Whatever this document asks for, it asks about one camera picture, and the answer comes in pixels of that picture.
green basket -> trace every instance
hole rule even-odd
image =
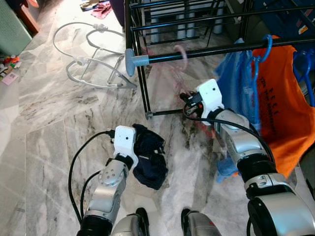
[[[0,29],[0,51],[9,56],[19,55],[32,39],[5,0],[0,0]]]

black cable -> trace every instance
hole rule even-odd
[[[271,159],[271,161],[273,163],[275,163],[275,159],[274,159],[274,156],[268,146],[268,144],[258,135],[256,134],[254,131],[251,131],[250,129],[247,129],[246,127],[242,126],[242,125],[239,125],[237,123],[233,123],[233,122],[230,122],[230,121],[227,121],[227,120],[222,120],[222,119],[212,119],[212,118],[191,118],[190,116],[188,116],[185,112],[186,108],[187,108],[187,104],[184,106],[184,109],[183,109],[183,113],[184,113],[184,116],[187,118],[187,119],[190,119],[190,120],[194,120],[194,121],[205,121],[205,122],[213,122],[213,123],[221,123],[221,124],[228,124],[228,125],[231,125],[231,126],[234,126],[236,128],[239,128],[239,129],[242,129],[246,132],[248,132],[249,134],[253,135],[255,138],[258,139],[258,141],[261,143],[262,147],[266,150],[267,154],[268,154],[268,157]]]
[[[69,177],[68,177],[68,192],[69,192],[69,197],[70,197],[70,201],[71,201],[71,204],[73,206],[73,209],[74,209],[74,212],[78,218],[78,221],[79,223],[81,223],[82,221],[82,218],[81,218],[81,215],[80,215],[80,212],[78,210],[78,207],[75,203],[75,200],[74,200],[74,197],[73,197],[73,194],[72,194],[72,187],[71,187],[71,182],[72,182],[72,172],[73,172],[73,167],[74,167],[74,163],[75,163],[75,160],[77,159],[78,155],[80,154],[80,152],[85,148],[85,146],[90,142],[92,141],[94,138],[96,138],[97,136],[101,135],[101,134],[108,134],[108,131],[102,131],[102,132],[99,132],[97,134],[94,134],[92,137],[90,137],[81,147],[80,149],[76,152],[76,154],[74,155],[72,161],[71,161],[71,165],[70,165],[70,170],[69,170]]]
[[[90,182],[90,180],[92,178],[94,178],[95,176],[97,176],[100,173],[100,171],[95,172],[93,175],[91,175],[90,177],[88,177],[87,181],[85,181],[83,188],[82,188],[82,192],[81,192],[81,198],[80,198],[80,212],[81,212],[81,219],[83,219],[84,217],[84,211],[83,211],[83,202],[84,202],[84,193],[85,193],[85,189],[87,188],[88,183]]]
[[[251,236],[251,224],[252,224],[252,221],[251,221],[251,218],[249,217],[247,221],[247,226],[246,226],[246,236]]]

marble floor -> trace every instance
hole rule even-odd
[[[41,31],[21,53],[19,81],[0,86],[0,232],[4,236],[76,235],[79,223],[67,191],[69,165],[78,148],[93,134],[117,125],[141,123],[165,140],[165,159],[169,173],[158,191],[140,184],[130,173],[122,195],[118,219],[144,207],[149,213],[152,236],[182,235],[180,213],[189,207],[207,214],[223,236],[246,234],[247,198],[240,177],[216,182],[216,162],[224,148],[211,132],[182,115],[154,117],[146,120],[140,89],[95,89],[70,81],[65,66],[71,58],[61,55],[52,45],[52,35],[61,25],[84,21],[103,23],[122,31],[111,12],[104,20],[82,13],[77,1],[50,1],[39,16]],[[74,55],[91,56],[93,48],[85,41],[91,30],[75,25],[61,32],[57,43]],[[124,49],[124,42],[104,34],[96,40],[105,46]],[[214,35],[212,45],[228,39]],[[206,39],[182,44],[185,48],[206,44]],[[175,44],[151,47],[150,52],[173,50]],[[115,57],[105,52],[96,56],[115,64]],[[147,68],[147,82],[154,110],[183,106],[178,86],[194,89],[202,81],[215,78],[213,69],[222,55],[190,59],[184,72],[176,71],[182,83],[172,80],[167,64]],[[180,66],[182,62],[172,65]],[[119,68],[125,72],[124,63]],[[80,75],[81,68],[73,73]],[[91,65],[86,79],[106,83],[110,71]],[[137,75],[130,79],[138,84]],[[102,169],[112,156],[108,137],[98,137],[80,155],[73,175],[73,192],[79,202],[84,181]],[[292,183],[310,203],[300,169]],[[89,199],[95,184],[86,193]]]

black metal rack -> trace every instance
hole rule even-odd
[[[245,40],[247,27],[249,23],[249,17],[252,15],[268,14],[268,13],[283,12],[283,11],[284,12],[285,11],[287,12],[299,11],[303,23],[308,28],[314,29],[314,23],[304,16],[302,10],[314,9],[315,6],[314,5],[297,6],[295,5],[294,0],[290,0],[292,4],[294,5],[294,7],[291,7],[291,8],[281,8],[281,9],[265,8],[265,9],[260,9],[260,10],[252,10],[253,0],[245,0],[243,3],[243,12],[241,13],[230,12],[228,7],[226,7],[226,4],[222,6],[222,2],[225,3],[225,0],[159,0],[159,1],[145,2],[145,3],[136,2],[136,1],[137,0],[125,0],[126,48],[133,48],[136,56],[142,55],[140,39],[142,39],[142,42],[145,48],[147,48],[148,45],[170,43],[170,42],[183,41],[183,40],[192,40],[192,39],[199,38],[200,36],[193,36],[193,37],[186,36],[184,38],[177,38],[177,39],[158,41],[158,42],[148,42],[149,40],[147,39],[147,37],[156,35],[156,34],[177,32],[180,30],[200,29],[200,28],[206,28],[204,35],[206,35],[208,31],[210,31],[207,47],[186,51],[188,58],[204,57],[204,56],[211,56],[211,55],[217,55],[217,54],[225,54],[225,53],[231,53],[231,52],[266,48],[267,47],[266,41],[258,41],[258,42],[253,42],[253,43],[238,43],[238,44],[231,44],[231,45],[225,45],[225,46],[219,46],[219,47],[208,47],[212,29],[216,25],[240,24],[239,37],[242,37]],[[198,7],[190,8],[190,6],[197,6],[197,5],[204,6],[204,4],[207,4],[207,6],[200,7],[200,8]],[[156,14],[156,12],[158,13],[159,11],[162,11],[162,10],[174,10],[174,9],[175,11],[171,13]],[[224,9],[224,11],[227,11],[229,13],[217,15],[217,11],[219,9]],[[206,15],[190,17],[191,16],[190,14],[195,14],[199,12]],[[175,20],[170,20],[170,17],[177,16],[177,15],[182,15],[182,16],[184,15],[184,18],[181,19],[182,18],[181,17]],[[157,18],[162,19],[163,22],[152,23],[152,19],[157,19]],[[227,22],[216,23],[216,20],[221,20],[221,19],[229,19],[229,20]],[[178,27],[177,29],[174,29],[174,26],[183,26],[183,25],[185,26],[184,29],[180,27]],[[160,29],[160,28],[167,29],[167,30],[154,31],[155,29]],[[311,36],[303,36],[299,38],[275,39],[273,40],[272,47],[279,47],[279,46],[299,44],[299,43],[311,43],[311,42],[315,42],[315,34]],[[167,54],[149,56],[149,63],[151,64],[151,63],[179,60],[179,59],[182,59],[182,55],[180,53],[167,53]],[[175,114],[175,113],[182,112],[182,109],[152,112],[147,83],[146,83],[144,66],[137,67],[137,72],[139,76],[139,83],[140,83],[140,89],[142,93],[144,111],[147,118],[151,116]]]

clothes drying rack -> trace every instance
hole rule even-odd
[[[276,13],[276,12],[291,12],[298,11],[300,14],[301,20],[303,23],[310,29],[314,29],[314,23],[305,17],[303,10],[315,9],[315,6],[298,6],[295,4],[294,0],[291,1],[292,6],[290,8],[281,8],[281,9],[268,9],[265,7],[260,10],[252,10],[253,0],[244,0],[243,11],[241,13],[235,13],[232,11],[228,0],[158,0],[151,2],[137,2],[137,0],[125,0],[125,30],[126,30],[126,48],[132,48],[136,56],[143,55],[141,48],[147,48],[148,45],[162,44],[162,43],[171,43],[176,41],[183,40],[192,40],[199,38],[200,36],[191,36],[181,37],[177,39],[171,39],[166,41],[156,41],[148,42],[148,36],[169,33],[174,31],[183,30],[182,27],[185,26],[184,30],[194,30],[198,28],[205,28],[206,35],[208,31],[208,43],[207,47],[194,49],[186,51],[187,58],[197,58],[205,57],[211,55],[239,52],[245,50],[254,50],[259,48],[266,48],[267,41],[257,41],[252,43],[238,43],[217,47],[208,47],[209,40],[211,37],[212,29],[217,25],[224,24],[239,24],[239,37],[246,39],[247,28],[249,23],[249,17],[252,15],[260,15],[267,13]],[[178,6],[184,4],[184,10],[178,9]],[[201,5],[203,7],[191,7],[195,5]],[[216,12],[223,9],[224,14],[218,15]],[[192,13],[203,12],[206,15],[201,17],[189,17]],[[176,18],[176,20],[169,20],[171,16],[175,15],[184,15],[183,17]],[[162,23],[153,23],[152,19],[163,18]],[[279,38],[273,40],[272,47],[279,47],[292,44],[300,43],[315,43],[315,34],[311,36],[301,36],[298,38]],[[179,60],[182,59],[182,54],[179,52],[158,54],[158,55],[148,55],[149,64]],[[142,100],[144,105],[144,112],[146,118],[152,116],[160,116],[167,114],[176,114],[181,113],[182,108],[175,110],[163,110],[163,111],[153,111],[150,105],[149,93],[146,83],[146,76],[144,66],[138,66],[137,72],[139,76],[139,84],[142,93]]]

